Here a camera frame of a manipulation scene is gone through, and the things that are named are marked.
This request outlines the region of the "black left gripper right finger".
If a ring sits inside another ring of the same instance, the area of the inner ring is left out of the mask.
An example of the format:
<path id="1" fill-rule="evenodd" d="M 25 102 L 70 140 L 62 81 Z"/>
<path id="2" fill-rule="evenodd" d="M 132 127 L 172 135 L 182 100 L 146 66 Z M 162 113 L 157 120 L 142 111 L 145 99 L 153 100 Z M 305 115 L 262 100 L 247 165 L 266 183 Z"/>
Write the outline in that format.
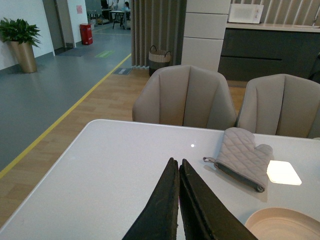
<path id="1" fill-rule="evenodd" d="M 187 240 L 255 240 L 186 160 L 179 167 L 179 203 Z"/>

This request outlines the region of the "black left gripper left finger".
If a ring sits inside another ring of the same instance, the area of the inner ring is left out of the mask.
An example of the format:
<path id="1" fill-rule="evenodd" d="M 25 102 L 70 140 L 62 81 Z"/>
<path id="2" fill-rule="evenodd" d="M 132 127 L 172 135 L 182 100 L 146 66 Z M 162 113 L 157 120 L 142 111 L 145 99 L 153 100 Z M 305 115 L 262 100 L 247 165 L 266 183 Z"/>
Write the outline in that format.
<path id="1" fill-rule="evenodd" d="M 142 212 L 124 240 L 175 240 L 178 228 L 180 175 L 170 158 Z"/>

